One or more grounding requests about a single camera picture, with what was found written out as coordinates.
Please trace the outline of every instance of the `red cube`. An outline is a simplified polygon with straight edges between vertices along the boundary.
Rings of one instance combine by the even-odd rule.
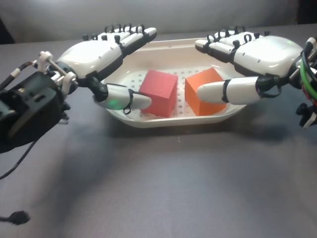
[[[168,118],[176,104],[177,76],[169,73],[149,70],[139,92],[152,99],[144,113]]]

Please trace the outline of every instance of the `foam block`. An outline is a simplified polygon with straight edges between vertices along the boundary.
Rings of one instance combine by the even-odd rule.
[[[222,78],[214,68],[204,70],[186,78],[185,100],[197,116],[208,116],[225,109],[226,103],[202,102],[196,93],[199,86],[218,81],[222,81]]]
[[[139,92],[148,95],[152,103],[141,111],[168,118],[176,104],[177,79],[173,74],[149,70]]]

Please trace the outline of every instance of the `orange block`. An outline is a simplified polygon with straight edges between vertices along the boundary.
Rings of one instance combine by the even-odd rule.
[[[218,81],[222,81],[222,78],[214,68],[204,70],[186,78],[185,100],[197,116],[208,116],[225,109],[226,103],[202,102],[196,93],[199,86]]]

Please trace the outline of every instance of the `white container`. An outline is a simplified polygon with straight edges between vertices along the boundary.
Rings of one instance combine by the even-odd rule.
[[[245,105],[227,104],[217,114],[198,117],[185,102],[185,78],[190,75],[214,67],[224,80],[241,76],[230,63],[222,63],[198,52],[194,46],[196,40],[198,39],[150,42],[127,56],[123,65],[104,80],[104,83],[122,84],[138,91],[149,69],[177,75],[177,100],[170,118],[157,117],[140,110],[132,110],[128,115],[123,111],[108,111],[128,125],[145,128],[217,123],[242,110]]]

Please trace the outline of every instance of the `gray tabletop surface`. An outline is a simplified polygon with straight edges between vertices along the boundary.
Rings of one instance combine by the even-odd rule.
[[[303,46],[317,24],[265,29]],[[2,45],[1,78],[40,51],[57,57],[76,42]],[[222,123],[152,129],[114,119],[87,89],[67,102],[69,125],[55,126],[0,181],[0,215],[32,216],[19,227],[0,223],[1,238],[317,237],[317,126],[298,126],[301,91],[285,86]],[[25,149],[1,154],[0,174]]]

